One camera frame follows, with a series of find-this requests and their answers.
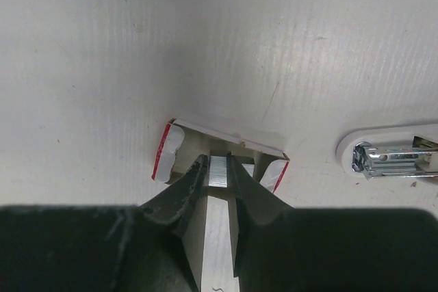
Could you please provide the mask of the staple box tray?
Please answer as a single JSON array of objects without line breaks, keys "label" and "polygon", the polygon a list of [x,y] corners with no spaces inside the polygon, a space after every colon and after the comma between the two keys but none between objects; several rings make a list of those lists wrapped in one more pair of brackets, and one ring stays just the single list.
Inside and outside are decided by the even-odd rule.
[{"label": "staple box tray", "polygon": [[289,160],[279,150],[182,120],[165,126],[152,179],[168,184],[154,199],[160,216],[176,212],[153,250],[157,258],[199,279],[207,198],[228,202],[233,274],[244,288],[277,289],[287,278],[285,216],[290,206],[275,195]]}]

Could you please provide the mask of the pink white mini stapler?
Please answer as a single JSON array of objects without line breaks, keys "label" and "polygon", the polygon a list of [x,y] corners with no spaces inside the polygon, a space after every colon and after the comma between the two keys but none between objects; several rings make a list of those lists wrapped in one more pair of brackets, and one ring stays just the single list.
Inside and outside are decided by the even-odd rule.
[{"label": "pink white mini stapler", "polygon": [[335,158],[354,177],[415,178],[436,185],[437,124],[354,131],[338,143]]}]

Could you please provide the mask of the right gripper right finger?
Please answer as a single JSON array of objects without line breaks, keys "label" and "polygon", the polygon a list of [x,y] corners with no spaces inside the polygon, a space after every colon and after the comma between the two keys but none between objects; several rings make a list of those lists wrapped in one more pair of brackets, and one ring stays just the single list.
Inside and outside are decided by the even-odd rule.
[{"label": "right gripper right finger", "polygon": [[227,156],[242,291],[436,291],[437,219],[421,209],[294,208]]}]

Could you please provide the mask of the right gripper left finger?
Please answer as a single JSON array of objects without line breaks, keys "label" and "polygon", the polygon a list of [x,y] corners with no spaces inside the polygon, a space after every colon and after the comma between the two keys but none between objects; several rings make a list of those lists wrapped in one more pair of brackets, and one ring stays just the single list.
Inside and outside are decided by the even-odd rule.
[{"label": "right gripper left finger", "polygon": [[143,205],[1,208],[2,291],[199,291],[209,159]]}]

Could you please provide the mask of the silver staple strip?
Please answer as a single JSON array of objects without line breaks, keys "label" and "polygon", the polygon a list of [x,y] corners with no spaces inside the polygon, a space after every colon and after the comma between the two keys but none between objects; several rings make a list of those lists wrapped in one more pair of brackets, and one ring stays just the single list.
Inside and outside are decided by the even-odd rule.
[{"label": "silver staple strip", "polygon": [[201,290],[239,291],[233,276],[224,157],[211,157],[208,187]]}]

